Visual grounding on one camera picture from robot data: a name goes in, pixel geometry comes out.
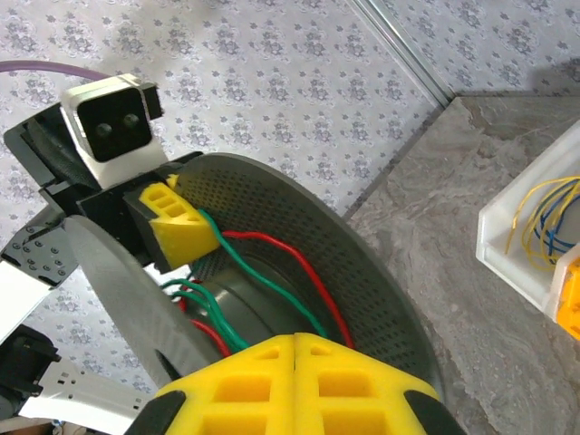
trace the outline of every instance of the yellow plastic bracket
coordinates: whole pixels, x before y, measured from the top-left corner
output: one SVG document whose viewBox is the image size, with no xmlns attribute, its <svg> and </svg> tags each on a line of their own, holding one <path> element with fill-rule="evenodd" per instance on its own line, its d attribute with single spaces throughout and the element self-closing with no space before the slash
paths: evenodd
<svg viewBox="0 0 580 435">
<path fill-rule="evenodd" d="M 409 390 L 426 382 L 309 333 L 279 335 L 174 381 L 167 435 L 424 435 Z"/>
<path fill-rule="evenodd" d="M 219 247 L 205 218 L 168 185 L 151 184 L 141 192 L 139 201 L 156 215 L 150 226 L 172 269 Z"/>
<path fill-rule="evenodd" d="M 178 175 L 177 174 L 171 174 L 167 177 L 167 185 L 172 189 L 175 190 L 175 187 L 178 184 Z"/>
<path fill-rule="evenodd" d="M 556 320 L 576 340 L 580 340 L 580 258 L 568 267 Z"/>
</svg>

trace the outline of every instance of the orange part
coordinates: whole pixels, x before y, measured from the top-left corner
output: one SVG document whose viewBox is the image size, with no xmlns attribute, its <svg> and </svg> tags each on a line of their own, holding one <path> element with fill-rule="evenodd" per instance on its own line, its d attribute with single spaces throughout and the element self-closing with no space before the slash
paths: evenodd
<svg viewBox="0 0 580 435">
<path fill-rule="evenodd" d="M 556 320 L 576 340 L 580 340 L 580 258 L 568 267 L 567 274 Z"/>
</svg>

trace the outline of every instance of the yellow wire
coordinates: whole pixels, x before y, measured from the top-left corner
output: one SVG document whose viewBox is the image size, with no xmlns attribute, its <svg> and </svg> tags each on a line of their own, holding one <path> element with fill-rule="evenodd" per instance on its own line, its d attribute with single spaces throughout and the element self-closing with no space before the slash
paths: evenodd
<svg viewBox="0 0 580 435">
<path fill-rule="evenodd" d="M 544 215 L 544 213 L 546 211 L 548 211 L 559 200 L 559 196 L 556 194 L 557 191 L 559 189 L 561 189 L 563 186 L 565 186 L 566 183 L 568 183 L 568 182 L 569 181 L 561 182 L 560 184 L 558 184 L 558 186 L 551 189 L 549 192 L 547 192 L 540 199 L 539 203 L 544 204 L 544 205 L 542 206 L 542 208 L 537 208 L 534 212 L 532 212 L 532 214 L 530 215 L 530 217 L 527 221 L 527 225 L 524 228 L 524 232 L 522 233 L 522 246 L 524 247 L 524 250 L 526 251 L 528 261 L 535 268 L 538 268 L 538 269 L 545 269 L 546 268 L 546 266 L 539 265 L 536 262 L 535 257 L 542 258 L 544 260 L 544 262 L 547 263 L 548 265 L 551 265 L 550 259 L 552 257 L 547 254 L 546 243 L 544 243 L 544 236 L 546 235 L 546 232 L 550 228 L 550 226 L 544 225 L 544 228 L 542 229 L 542 232 L 540 233 L 540 240 L 539 240 L 540 252 L 539 252 L 539 254 L 535 253 L 533 248 L 532 248 L 532 241 L 535 240 L 534 230 L 538 227 L 538 224 L 540 222 L 540 219 L 542 218 L 542 215 Z"/>
<path fill-rule="evenodd" d="M 564 188 L 566 186 L 566 184 L 570 183 L 570 181 L 576 181 L 574 186 L 567 193 L 565 193 L 565 195 L 557 195 L 556 194 L 557 191 L 559 189 Z M 535 186 L 534 188 L 530 189 L 530 191 L 522 199 L 522 201 L 520 202 L 520 204 L 517 208 L 516 215 L 514 216 L 514 219 L 512 221 L 512 228 L 511 228 L 510 234 L 507 238 L 506 253 L 509 250 L 511 240 L 516 232 L 517 221 L 519 219 L 519 215 L 521 214 L 522 209 L 524 208 L 526 203 L 529 201 L 531 196 L 535 192 L 537 192 L 539 189 L 541 189 L 545 186 L 556 184 L 556 183 L 558 185 L 555 188 L 550 189 L 538 201 L 538 203 L 541 204 L 542 206 L 536 208 L 536 210 L 534 210 L 530 214 L 530 217 L 527 220 L 527 223 L 526 223 L 524 229 L 522 230 L 521 243 L 522 243 L 522 247 L 524 248 L 524 251 L 526 252 L 527 259 L 533 267 L 541 269 L 541 270 L 553 269 L 555 261 L 557 261 L 557 259 L 559 258 L 559 255 L 557 253 L 549 255 L 546 251 L 546 243 L 549 243 L 549 238 L 550 238 L 549 231 L 550 231 L 550 228 L 554 228 L 557 226 L 557 223 L 558 223 L 559 219 L 561 218 L 562 214 L 564 213 L 564 211 L 566 211 L 566 208 L 574 200 L 576 195 L 580 194 L 580 177 L 572 176 L 572 177 L 564 177 L 561 179 L 551 179 L 549 181 L 545 181 L 544 183 L 541 183 L 541 184 Z M 540 245 L 540 248 L 539 248 L 539 252 L 537 252 L 532 247 L 532 242 L 534 240 L 537 240 L 537 238 L 534 237 L 535 230 L 537 229 L 538 224 L 540 222 L 540 219 L 546 213 L 546 211 L 549 210 L 551 207 L 553 207 L 555 205 L 555 203 L 557 201 L 560 201 L 560 200 L 562 201 L 562 204 L 560 206 L 558 206 L 558 208 L 550 214 L 547 221 L 544 223 L 541 231 L 539 232 L 538 243 Z M 537 262 L 537 259 L 543 260 L 543 264 L 539 264 Z"/>
<path fill-rule="evenodd" d="M 528 191 L 528 193 L 524 196 L 524 198 L 519 203 L 519 206 L 517 206 L 516 215 L 514 216 L 514 218 L 512 220 L 511 231 L 509 232 L 509 235 L 507 236 L 506 254 L 509 252 L 509 246 L 511 245 L 511 240 L 514 237 L 514 234 L 516 234 L 516 227 L 517 227 L 517 221 L 519 220 L 519 215 L 521 214 L 522 209 L 526 205 L 527 201 L 531 198 L 531 196 L 534 195 L 534 193 L 536 193 L 539 189 L 544 188 L 545 186 L 549 186 L 549 185 L 555 184 L 555 183 L 567 183 L 567 182 L 570 182 L 570 181 L 575 180 L 575 179 L 580 179 L 580 178 L 576 176 L 576 177 L 564 177 L 561 179 L 550 179 L 548 181 L 544 181 L 543 183 L 538 184 L 537 186 L 535 186 L 534 188 L 532 188 Z"/>
</svg>

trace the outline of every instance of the wire bundle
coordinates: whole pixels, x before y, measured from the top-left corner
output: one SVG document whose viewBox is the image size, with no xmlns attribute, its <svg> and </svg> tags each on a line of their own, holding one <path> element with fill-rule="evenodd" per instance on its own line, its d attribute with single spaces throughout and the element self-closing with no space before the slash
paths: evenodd
<svg viewBox="0 0 580 435">
<path fill-rule="evenodd" d="M 348 347 L 354 348 L 354 341 L 351 333 L 348 329 L 343 316 L 338 309 L 336 302 L 333 300 L 332 296 L 324 286 L 323 281 L 320 276 L 314 271 L 314 268 L 306 260 L 306 258 L 293 246 L 289 246 L 286 243 L 278 240 L 268 234 L 259 232 L 238 232 L 238 231 L 224 231 L 223 233 L 219 230 L 216 222 L 211 218 L 211 216 L 204 210 L 199 210 L 199 213 L 208 221 L 214 234 L 219 241 L 220 245 L 232 256 L 236 263 L 249 275 L 253 276 L 256 280 L 262 284 L 270 287 L 272 290 L 279 293 L 284 299 L 290 303 L 299 313 L 306 317 L 312 324 L 313 328 L 322 337 L 327 337 L 328 334 L 323 326 L 320 324 L 318 319 L 291 293 L 282 288 L 280 285 L 270 281 L 265 276 L 260 275 L 254 268 L 252 268 L 244 259 L 239 255 L 239 253 L 227 242 L 226 238 L 238 238 L 238 239 L 258 239 L 265 241 L 275 247 L 283 249 L 284 251 L 291 254 L 296 261 L 302 266 L 304 271 L 308 274 L 312 280 L 316 290 L 322 297 L 324 303 L 328 307 L 330 313 L 332 314 L 338 328 L 343 336 L 344 342 Z M 229 324 L 225 318 L 221 308 L 219 307 L 216 299 L 213 295 L 200 284 L 199 281 L 195 279 L 193 282 L 190 281 L 192 277 L 197 273 L 197 271 L 202 266 L 203 259 L 199 260 L 194 264 L 191 272 L 188 274 L 187 279 L 172 279 L 165 283 L 162 288 L 167 288 L 171 285 L 180 285 L 181 290 L 172 294 L 172 296 L 179 296 L 182 299 L 179 301 L 179 307 L 185 312 L 187 304 L 183 298 L 188 298 L 193 300 L 195 303 L 199 304 L 207 313 L 209 320 L 215 326 L 215 330 L 199 320 L 192 320 L 192 323 L 201 331 L 208 334 L 208 336 L 216 343 L 218 349 L 224 356 L 229 356 L 231 352 L 241 351 L 248 347 L 247 342 L 239 336 L 239 334 L 234 330 L 234 328 Z"/>
<path fill-rule="evenodd" d="M 562 240 L 558 237 L 558 233 L 562 228 L 566 211 L 580 198 L 580 176 L 551 179 L 532 188 L 517 208 L 506 246 L 507 253 L 516 232 L 519 215 L 529 199 L 541 188 L 553 185 L 556 186 L 540 199 L 538 206 L 530 214 L 521 237 L 521 244 L 530 264 L 545 270 L 553 269 L 558 258 L 575 245 Z M 538 247 L 534 246 L 535 240 L 538 241 Z"/>
</svg>

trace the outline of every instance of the gray marble floor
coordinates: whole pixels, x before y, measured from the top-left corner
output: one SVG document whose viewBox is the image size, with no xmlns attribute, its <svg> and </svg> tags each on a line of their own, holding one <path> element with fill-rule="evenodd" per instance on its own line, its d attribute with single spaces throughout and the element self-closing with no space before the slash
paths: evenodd
<svg viewBox="0 0 580 435">
<path fill-rule="evenodd" d="M 580 433 L 580 343 L 475 258 L 478 212 L 580 98 L 458 98 L 352 216 L 421 313 L 469 434 Z"/>
</svg>

